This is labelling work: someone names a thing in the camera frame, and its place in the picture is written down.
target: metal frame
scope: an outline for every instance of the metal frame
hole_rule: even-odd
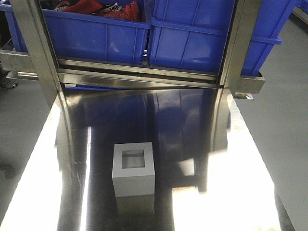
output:
[[[295,7],[292,12],[296,17],[298,17],[300,20],[302,20],[304,23],[308,25],[308,14],[303,12],[298,7]]]
[[[38,79],[51,106],[61,83],[126,89],[229,88],[233,95],[259,93],[264,78],[243,77],[241,70],[262,0],[236,0],[219,75],[176,68],[127,65],[92,60],[57,59],[38,0],[11,0],[29,53],[0,51],[11,78]]]
[[[47,30],[42,8],[37,0],[11,0],[16,20],[23,34],[47,104],[51,108],[62,90],[57,75],[57,59]]]
[[[262,0],[237,0],[217,83],[235,94]]]

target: metal surface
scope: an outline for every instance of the metal surface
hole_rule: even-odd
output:
[[[170,76],[156,76],[134,73],[133,75],[100,73],[70,69],[59,69],[59,80],[63,83],[97,85],[105,81],[108,85],[118,88],[156,88],[156,87],[198,87],[214,88],[216,84],[197,79],[187,79]]]
[[[28,53],[12,51],[14,48],[12,40],[0,49],[0,60],[4,70],[33,72],[35,69]]]
[[[236,92],[259,94],[265,83],[264,77],[259,73],[258,76],[241,76]]]
[[[302,11],[298,7],[295,7],[293,10],[293,14],[308,25],[308,14],[306,14],[304,11]]]
[[[21,72],[35,73],[32,61],[28,53],[15,52],[5,48],[0,50],[0,59],[4,69],[18,71],[12,75],[18,79],[35,80],[35,76],[28,78]],[[144,88],[179,88],[185,86],[217,88],[215,81],[217,76],[187,72],[180,69],[127,66],[112,63],[95,63],[68,59],[58,59],[60,67],[65,67],[66,73],[59,73],[59,81],[62,83],[88,84],[94,86],[123,87],[129,89]],[[257,77],[241,76],[237,91],[257,94],[261,90],[264,78],[259,73]]]
[[[10,71],[6,77],[12,79],[36,80],[36,81],[39,80],[36,74],[27,72]]]
[[[47,104],[52,106],[61,85],[57,76],[57,60],[51,44],[39,1],[11,0],[16,20],[26,42]]]
[[[111,62],[101,62],[97,61],[78,61],[78,60],[68,60],[59,59],[59,65],[61,68],[66,69],[80,69],[89,70],[95,69],[100,71],[113,71],[113,72],[125,72],[125,73],[142,73],[157,76],[170,76],[170,77],[183,77],[191,79],[201,79],[201,80],[216,80],[217,76],[211,73],[205,73],[201,71],[184,70],[177,68],[167,68],[149,65],[129,65],[129,64],[116,64]]]
[[[237,0],[228,32],[227,44],[218,75],[218,84],[237,92],[250,39],[262,0]]]
[[[237,92],[235,93],[233,97],[236,99],[242,99],[242,100],[254,100],[254,97],[252,96],[252,94],[249,94],[249,93]]]
[[[113,147],[134,142],[152,142],[155,195],[116,199]],[[60,92],[0,226],[13,230],[281,229],[229,90],[192,89]]]

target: metal post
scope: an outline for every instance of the metal post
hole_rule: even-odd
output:
[[[227,44],[218,75],[218,84],[237,90],[239,78],[255,28],[262,0],[236,0]]]
[[[47,104],[51,108],[61,85],[58,62],[38,0],[10,0]]]

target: gray square block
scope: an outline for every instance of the gray square block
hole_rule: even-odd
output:
[[[116,197],[153,195],[155,170],[152,143],[115,144],[112,181]]]

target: stainless steel table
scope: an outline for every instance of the stainless steel table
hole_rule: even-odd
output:
[[[152,142],[155,194],[115,198],[113,147]],[[228,89],[60,92],[0,231],[280,231]]]

